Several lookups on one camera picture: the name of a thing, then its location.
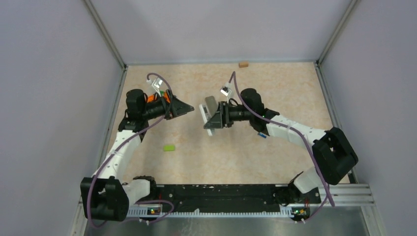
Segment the white remote control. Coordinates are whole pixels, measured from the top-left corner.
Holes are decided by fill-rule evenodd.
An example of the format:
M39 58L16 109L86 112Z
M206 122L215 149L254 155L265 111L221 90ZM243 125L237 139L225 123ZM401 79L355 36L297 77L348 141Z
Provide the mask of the white remote control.
M218 108L218 102L216 101L214 96L208 96L205 98L206 107L210 116L212 117Z
M209 112L209 109L205 104L200 104L199 109L200 109L200 112L201 112L201 115L202 115L203 122L204 122L204 124L206 124L211 118L211 114ZM206 131L207 131L207 133L210 137L212 137L215 134L214 129L206 129Z

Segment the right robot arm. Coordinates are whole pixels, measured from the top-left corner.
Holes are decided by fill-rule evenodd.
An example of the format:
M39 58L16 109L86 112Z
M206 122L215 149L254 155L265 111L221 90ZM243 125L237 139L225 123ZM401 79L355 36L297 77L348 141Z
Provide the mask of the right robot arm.
M301 203L309 191L321 185L337 185L358 163L358 156L340 128L322 130L290 120L265 108L253 88L244 89L240 96L242 104L233 99L216 102L213 97L207 97L205 104L199 106L204 129L213 136L216 129L229 128L236 121L248 121L260 135L282 138L306 148L313 167L291 180L288 195L293 202Z

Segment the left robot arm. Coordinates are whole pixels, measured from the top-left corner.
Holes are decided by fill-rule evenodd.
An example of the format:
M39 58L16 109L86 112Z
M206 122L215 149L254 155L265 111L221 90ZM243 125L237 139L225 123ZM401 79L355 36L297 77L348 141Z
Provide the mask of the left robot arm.
M127 108L111 150L94 174L80 183L88 220L123 221L129 208L140 199L145 203L157 199L158 191L152 186L154 178L138 177L126 185L121 179L146 132L156 125L149 124L151 119L171 120L194 111L194 107L179 100L170 90L151 101L148 98L141 89L127 92Z

